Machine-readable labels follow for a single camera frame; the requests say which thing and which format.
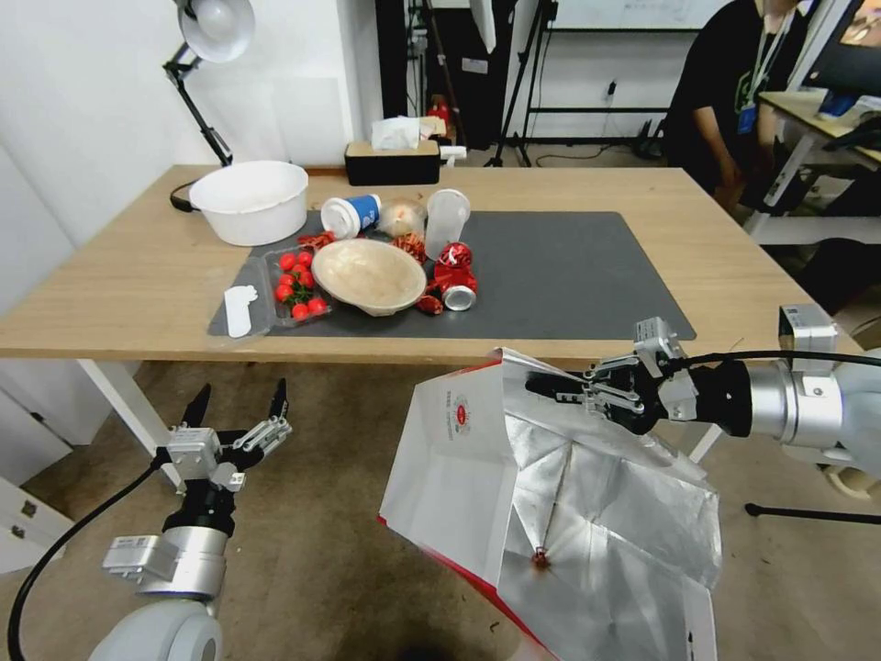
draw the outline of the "id badge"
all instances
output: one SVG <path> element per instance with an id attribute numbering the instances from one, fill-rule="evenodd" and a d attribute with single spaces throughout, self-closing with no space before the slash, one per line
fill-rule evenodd
<path id="1" fill-rule="evenodd" d="M 752 133 L 755 126 L 755 104 L 750 104 L 741 110 L 737 116 L 737 134 Z"/>

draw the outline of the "brown carpet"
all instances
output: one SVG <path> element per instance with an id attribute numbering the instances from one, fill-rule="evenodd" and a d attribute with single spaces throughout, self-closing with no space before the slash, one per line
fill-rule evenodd
<path id="1" fill-rule="evenodd" d="M 294 426 L 237 498 L 220 608 L 226 659 L 505 659 L 516 629 L 452 571 L 375 522 L 412 387 L 445 370 L 395 366 L 145 364 L 138 380 L 169 423 L 206 381 L 206 424 L 250 427 L 286 376 Z M 666 435 L 676 437 L 679 430 Z M 77 519 L 126 485 L 146 454 L 116 419 L 32 480 Z M 752 520 L 742 503 L 876 511 L 839 496 L 774 443 L 721 440 L 706 468 L 722 496 L 725 566 L 715 593 L 719 658 L 876 658 L 881 530 Z M 33 661 L 85 659 L 143 603 L 100 569 L 116 535 L 158 533 L 179 500 L 156 476 L 71 543 L 28 602 Z M 6 614 L 25 572 L 0 577 Z M 0 658 L 6 658 L 6 646 Z"/>

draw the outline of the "tissue box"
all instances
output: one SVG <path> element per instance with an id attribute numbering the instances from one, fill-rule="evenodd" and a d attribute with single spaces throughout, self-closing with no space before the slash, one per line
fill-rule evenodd
<path id="1" fill-rule="evenodd" d="M 346 174 L 351 185 L 437 184 L 441 179 L 441 148 L 423 140 L 415 150 L 374 151 L 370 142 L 346 147 Z"/>

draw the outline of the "lanyard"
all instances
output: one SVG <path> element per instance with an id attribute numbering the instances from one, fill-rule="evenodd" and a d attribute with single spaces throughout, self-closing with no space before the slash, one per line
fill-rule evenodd
<path id="1" fill-rule="evenodd" d="M 762 53 L 764 53 L 764 44 L 767 41 L 768 33 L 764 28 L 764 17 L 762 18 L 762 38 L 759 39 L 759 51 L 755 55 L 755 65 L 753 66 L 753 78 L 750 81 L 750 102 L 755 99 L 755 93 L 759 89 L 759 85 L 762 83 L 764 79 L 764 75 L 768 70 L 769 65 L 775 58 L 775 54 L 777 49 L 780 47 L 781 42 L 783 41 L 783 37 L 789 31 L 789 26 L 792 25 L 792 19 L 795 15 L 795 10 L 790 11 L 786 14 L 786 18 L 783 21 L 783 25 L 780 26 L 780 29 L 777 31 L 777 34 L 774 36 L 774 41 L 771 42 L 771 48 L 768 49 L 767 54 L 762 58 Z"/>

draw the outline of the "tan bowl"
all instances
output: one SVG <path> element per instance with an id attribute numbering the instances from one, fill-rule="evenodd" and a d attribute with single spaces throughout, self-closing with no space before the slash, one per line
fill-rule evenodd
<path id="1" fill-rule="evenodd" d="M 312 275 L 331 296 L 374 317 L 409 308 L 425 293 L 425 271 L 389 243 L 334 241 L 315 254 Z"/>

